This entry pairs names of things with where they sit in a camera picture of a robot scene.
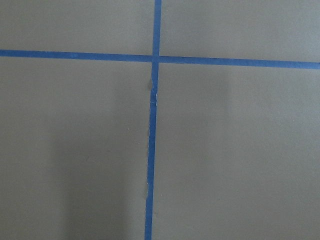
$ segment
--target gray floor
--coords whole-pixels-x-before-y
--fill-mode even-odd
[[[0,49],[151,55],[154,0],[0,0]],[[160,55],[320,62],[317,0],[163,0]],[[153,240],[318,240],[320,70],[160,64]],[[0,57],[0,239],[142,240],[151,63]]]

